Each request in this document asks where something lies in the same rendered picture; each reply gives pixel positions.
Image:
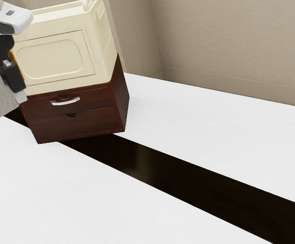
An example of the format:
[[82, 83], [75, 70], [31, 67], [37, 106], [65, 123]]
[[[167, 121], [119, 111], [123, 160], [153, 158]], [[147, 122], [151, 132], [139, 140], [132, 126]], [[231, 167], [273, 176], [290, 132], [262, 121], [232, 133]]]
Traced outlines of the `cream box with lid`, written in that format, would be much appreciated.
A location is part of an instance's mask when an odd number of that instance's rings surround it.
[[103, 0], [78, 0], [32, 13], [33, 22], [14, 36], [12, 49], [27, 96], [111, 80], [117, 51]]

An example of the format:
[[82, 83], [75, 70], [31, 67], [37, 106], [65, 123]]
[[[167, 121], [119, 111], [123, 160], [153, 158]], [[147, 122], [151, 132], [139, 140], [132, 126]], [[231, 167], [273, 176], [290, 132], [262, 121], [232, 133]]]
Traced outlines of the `dark wooden drawer cabinet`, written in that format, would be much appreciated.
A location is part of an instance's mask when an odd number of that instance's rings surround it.
[[111, 80], [28, 96], [20, 110], [37, 143], [123, 132], [129, 105], [121, 61]]

